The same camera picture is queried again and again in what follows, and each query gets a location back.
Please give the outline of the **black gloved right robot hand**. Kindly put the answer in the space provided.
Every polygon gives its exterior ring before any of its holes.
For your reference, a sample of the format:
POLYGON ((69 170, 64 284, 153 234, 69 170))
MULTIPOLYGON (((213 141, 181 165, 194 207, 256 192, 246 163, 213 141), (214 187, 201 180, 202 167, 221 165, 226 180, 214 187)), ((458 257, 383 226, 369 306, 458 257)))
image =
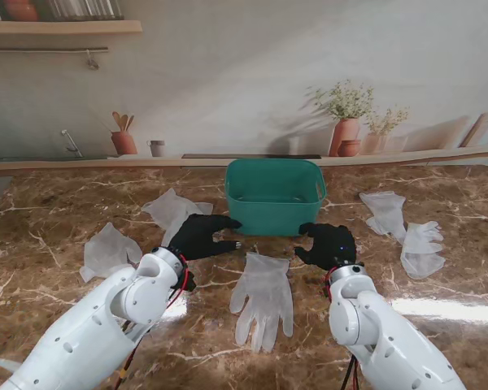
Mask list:
POLYGON ((344 225, 328 223, 304 223, 298 233, 312 238, 312 248, 295 247, 295 254, 307 265, 325 271, 356 263, 355 239, 344 225))

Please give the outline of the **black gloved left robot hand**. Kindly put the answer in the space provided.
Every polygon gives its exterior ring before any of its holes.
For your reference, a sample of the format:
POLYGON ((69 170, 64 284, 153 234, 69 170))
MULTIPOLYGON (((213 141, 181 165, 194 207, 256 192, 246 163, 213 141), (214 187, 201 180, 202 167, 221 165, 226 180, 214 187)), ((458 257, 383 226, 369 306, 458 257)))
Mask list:
POLYGON ((225 229, 239 229, 240 222, 225 215, 191 214, 170 240, 167 249, 186 261, 226 254, 240 247, 235 240, 214 241, 213 235, 225 229))

